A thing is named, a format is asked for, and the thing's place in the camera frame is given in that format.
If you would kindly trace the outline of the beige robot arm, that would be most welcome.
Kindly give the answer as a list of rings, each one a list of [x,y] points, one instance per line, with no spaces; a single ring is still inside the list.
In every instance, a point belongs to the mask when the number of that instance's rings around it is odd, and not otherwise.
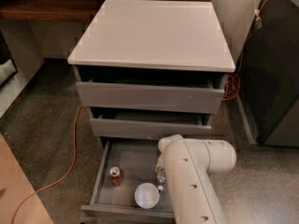
[[[158,148],[156,169],[165,171],[176,224],[228,224],[208,176],[234,169],[234,147],[224,140],[175,134],[161,139]]]

